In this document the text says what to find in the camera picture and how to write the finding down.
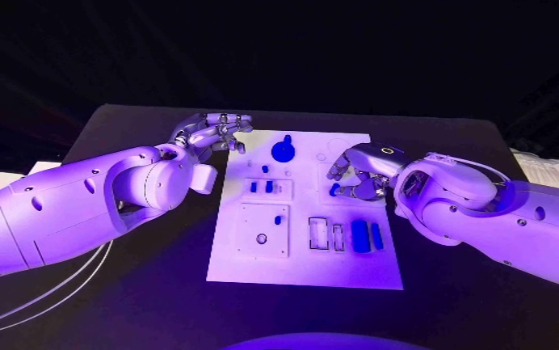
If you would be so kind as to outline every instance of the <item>black tablecloth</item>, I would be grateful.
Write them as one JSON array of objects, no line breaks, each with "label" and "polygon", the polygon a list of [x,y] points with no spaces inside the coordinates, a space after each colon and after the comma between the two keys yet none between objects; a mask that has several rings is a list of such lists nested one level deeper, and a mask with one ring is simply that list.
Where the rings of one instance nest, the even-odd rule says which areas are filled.
[{"label": "black tablecloth", "polygon": [[[211,110],[101,107],[65,162],[166,142],[195,112]],[[252,114],[257,129],[369,133],[411,158],[437,151],[525,179],[489,121],[244,113]],[[225,152],[209,160],[221,172],[212,194],[190,192],[175,211],[115,241],[107,264],[75,297],[30,323],[0,331],[3,348],[206,349],[304,331],[376,335],[431,348],[559,345],[559,285],[466,244],[437,245],[391,209],[405,291],[206,282],[226,162]],[[85,259],[3,277],[3,309],[49,289]]]}]

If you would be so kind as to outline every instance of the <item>blue object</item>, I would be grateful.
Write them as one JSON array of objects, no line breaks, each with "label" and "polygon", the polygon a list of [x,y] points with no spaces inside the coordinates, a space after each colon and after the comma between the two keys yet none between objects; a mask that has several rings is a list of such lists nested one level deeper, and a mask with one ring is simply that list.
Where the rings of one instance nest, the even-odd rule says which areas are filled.
[{"label": "blue object", "polygon": [[287,134],[283,141],[271,147],[271,157],[277,162],[288,162],[296,156],[296,148],[291,145],[291,136]]},{"label": "blue object", "polygon": [[337,188],[340,188],[340,185],[339,185],[337,183],[334,183],[334,184],[332,185],[332,189],[330,189],[330,196],[336,196],[336,190],[337,190]]},{"label": "blue object", "polygon": [[381,229],[379,229],[379,224],[378,223],[372,223],[370,224],[370,234],[373,235],[375,249],[379,250],[385,246],[382,244]]},{"label": "blue object", "polygon": [[353,250],[356,253],[370,252],[368,223],[362,220],[352,222]]}]

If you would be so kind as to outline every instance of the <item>black fabric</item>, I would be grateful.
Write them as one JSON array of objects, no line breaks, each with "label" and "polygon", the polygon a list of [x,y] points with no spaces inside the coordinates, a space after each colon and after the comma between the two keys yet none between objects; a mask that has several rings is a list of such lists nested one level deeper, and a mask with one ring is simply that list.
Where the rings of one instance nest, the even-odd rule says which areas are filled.
[{"label": "black fabric", "polygon": [[[200,109],[104,106],[65,162],[162,143],[195,112]],[[525,179],[487,121],[245,113],[258,129],[369,133],[411,158],[435,150]],[[404,291],[206,282],[226,161],[225,152],[209,160],[219,170],[212,194],[189,193],[175,211],[115,241],[91,284],[45,317],[3,331],[2,348],[215,349],[304,331],[376,335],[434,349],[555,347],[556,284],[499,264],[466,244],[444,247],[428,241],[394,215],[394,203]],[[84,260],[3,277],[0,294],[9,297],[0,298],[2,310],[48,290]]]},{"label": "black fabric", "polygon": [[[0,93],[19,101],[0,105],[0,124],[16,126],[23,158],[49,154],[36,137],[64,154],[104,103],[480,118],[512,129],[510,142],[558,155],[556,111],[532,110],[558,74],[558,0],[0,0],[0,7]],[[12,124],[26,112],[45,128]],[[54,139],[46,127],[61,116],[71,124]],[[15,153],[10,137],[0,142]]]}]

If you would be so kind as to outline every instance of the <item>white robotic arm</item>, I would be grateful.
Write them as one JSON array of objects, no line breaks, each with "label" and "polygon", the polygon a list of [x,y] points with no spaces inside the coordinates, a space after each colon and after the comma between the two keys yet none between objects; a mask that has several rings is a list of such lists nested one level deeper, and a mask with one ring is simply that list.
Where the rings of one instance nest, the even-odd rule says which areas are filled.
[{"label": "white robotic arm", "polygon": [[[493,183],[467,164],[503,179]],[[493,168],[440,154],[409,162],[404,152],[359,144],[337,159],[329,179],[353,165],[362,183],[336,187],[336,195],[362,200],[394,188],[396,214],[443,245],[473,245],[491,259],[559,283],[559,189],[510,181]]]},{"label": "white robotic arm", "polygon": [[180,204],[189,188],[209,194],[212,150],[238,150],[252,118],[195,115],[167,144],[141,146],[42,171],[0,190],[0,275],[95,249]]}]

